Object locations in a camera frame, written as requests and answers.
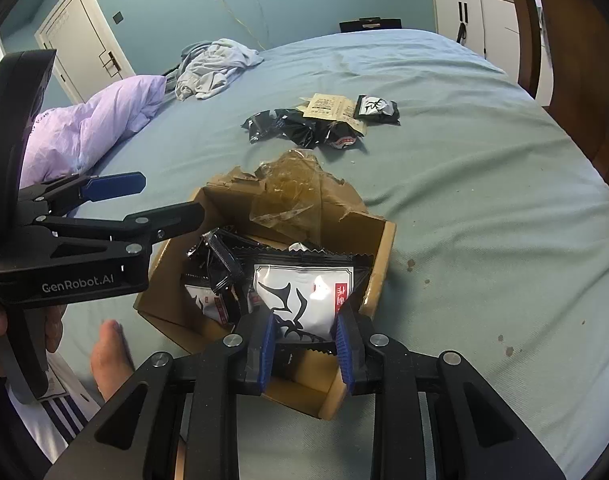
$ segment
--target wooden bed frame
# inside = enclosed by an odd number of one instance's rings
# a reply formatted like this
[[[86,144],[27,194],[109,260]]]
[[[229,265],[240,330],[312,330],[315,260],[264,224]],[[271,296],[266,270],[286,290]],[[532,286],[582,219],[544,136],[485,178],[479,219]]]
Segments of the wooden bed frame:
[[[541,37],[535,0],[514,0],[518,84],[535,98]],[[592,0],[542,0],[553,68],[549,114],[609,185],[609,24]]]

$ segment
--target light blue bed sheet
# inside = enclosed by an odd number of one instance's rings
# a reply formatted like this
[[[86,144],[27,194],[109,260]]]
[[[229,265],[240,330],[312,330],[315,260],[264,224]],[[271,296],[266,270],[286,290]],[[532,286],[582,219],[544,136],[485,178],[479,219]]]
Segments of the light blue bed sheet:
[[[402,126],[316,150],[398,225],[376,328],[413,351],[460,351],[580,479],[609,442],[609,189],[597,172],[501,70],[441,36],[338,34],[263,55],[222,94],[170,105],[113,149],[100,174],[142,171],[145,190],[78,214],[121,219],[183,202],[214,174],[254,170],[293,146],[250,144],[240,124],[255,112],[314,92],[397,101]],[[109,317],[136,366],[160,349],[182,354],[133,302],[69,307],[61,352],[86,381]],[[347,399],[332,422],[264,399],[238,403],[241,478],[369,477],[372,399]]]

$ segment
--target door handle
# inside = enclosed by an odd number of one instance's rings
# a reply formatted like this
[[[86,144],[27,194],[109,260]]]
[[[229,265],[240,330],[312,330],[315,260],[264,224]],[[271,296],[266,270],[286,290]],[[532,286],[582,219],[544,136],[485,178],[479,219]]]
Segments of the door handle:
[[[113,66],[115,66],[116,69],[118,70],[118,72],[120,72],[120,70],[122,70],[122,69],[120,68],[120,65],[118,64],[118,61],[116,61],[116,58],[113,56],[113,52],[111,52],[109,50],[108,56],[111,58],[111,61],[113,62]]]

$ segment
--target red label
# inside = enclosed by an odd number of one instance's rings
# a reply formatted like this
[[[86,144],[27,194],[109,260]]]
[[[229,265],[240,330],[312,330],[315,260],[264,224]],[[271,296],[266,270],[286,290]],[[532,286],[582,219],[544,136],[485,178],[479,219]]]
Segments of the red label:
[[[214,298],[214,303],[216,303],[216,308],[218,309],[218,316],[220,317],[221,324],[227,324],[229,321],[229,316],[226,314],[226,308],[224,304],[222,304],[222,300],[219,297]]]
[[[345,300],[347,300],[347,289],[347,283],[336,283],[336,313],[339,311]]]

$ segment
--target bare foot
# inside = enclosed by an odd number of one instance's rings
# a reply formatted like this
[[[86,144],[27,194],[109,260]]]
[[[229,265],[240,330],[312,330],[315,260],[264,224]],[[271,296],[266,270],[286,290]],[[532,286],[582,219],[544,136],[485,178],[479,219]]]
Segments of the bare foot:
[[[106,320],[100,326],[100,339],[91,351],[91,373],[104,400],[109,400],[134,372],[121,332],[118,321]]]

